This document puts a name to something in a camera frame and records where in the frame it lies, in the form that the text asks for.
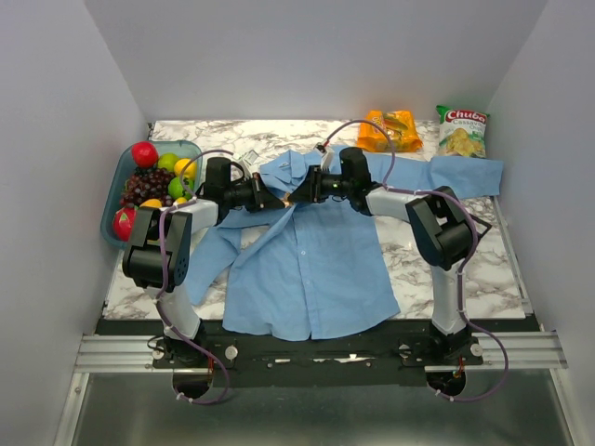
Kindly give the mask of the light blue button shirt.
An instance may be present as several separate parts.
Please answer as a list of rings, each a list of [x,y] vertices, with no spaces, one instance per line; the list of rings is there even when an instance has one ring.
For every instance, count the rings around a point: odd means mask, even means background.
[[[400,311],[375,221],[347,202],[230,212],[191,255],[184,284],[192,304],[205,301],[221,274],[223,325],[238,333],[330,339]]]

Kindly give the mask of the black brooch box yellow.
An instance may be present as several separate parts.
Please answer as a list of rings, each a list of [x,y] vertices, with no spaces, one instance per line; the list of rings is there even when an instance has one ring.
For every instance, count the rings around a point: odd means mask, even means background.
[[[480,241],[490,231],[493,225],[475,215],[471,215],[471,219],[476,225],[476,229],[478,231],[478,240]]]

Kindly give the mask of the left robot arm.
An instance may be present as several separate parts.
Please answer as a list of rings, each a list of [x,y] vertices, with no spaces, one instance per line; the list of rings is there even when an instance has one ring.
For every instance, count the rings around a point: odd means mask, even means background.
[[[123,273],[152,296],[164,325],[164,336],[177,341],[175,357],[185,366],[199,365],[214,355],[197,338],[200,318],[192,310],[183,283],[189,264],[192,235],[220,224],[228,213],[244,208],[251,213],[284,208],[265,186],[260,174],[231,178],[235,161],[207,161],[198,196],[166,208],[138,210],[123,258]]]

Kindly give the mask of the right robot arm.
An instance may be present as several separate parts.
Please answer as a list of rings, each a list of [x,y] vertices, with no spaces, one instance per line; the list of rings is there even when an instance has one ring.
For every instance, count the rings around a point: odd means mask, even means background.
[[[339,167],[338,174],[331,174],[320,165],[310,166],[288,201],[322,203],[339,197],[362,215],[409,223],[432,278],[433,312],[422,358],[446,364],[464,357],[472,344],[465,310],[465,267],[480,239],[473,218],[449,187],[399,190],[374,181],[359,148],[342,150]]]

